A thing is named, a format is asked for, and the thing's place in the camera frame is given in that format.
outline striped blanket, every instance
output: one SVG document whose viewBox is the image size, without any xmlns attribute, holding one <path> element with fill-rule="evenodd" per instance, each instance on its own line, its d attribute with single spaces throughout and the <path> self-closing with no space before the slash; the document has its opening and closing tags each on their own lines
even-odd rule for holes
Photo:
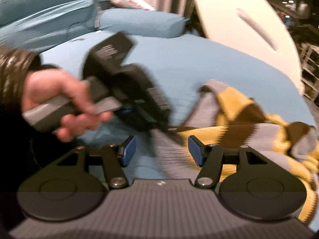
<svg viewBox="0 0 319 239">
<path fill-rule="evenodd" d="M 253 98 L 210 80 L 200 88 L 200 98 L 187 119 L 176 128 L 180 142 L 152 130 L 159 165 L 169 177 L 195 181 L 200 168 L 188 152 L 190 135 L 204 144 L 226 148 L 249 145 L 302 181 L 307 199 L 299 220 L 310 224 L 316 214 L 319 193 L 319 143 L 313 126 L 286 123 L 278 115 L 267 115 Z M 235 165 L 224 165 L 220 181 L 235 171 Z"/>
</svg>

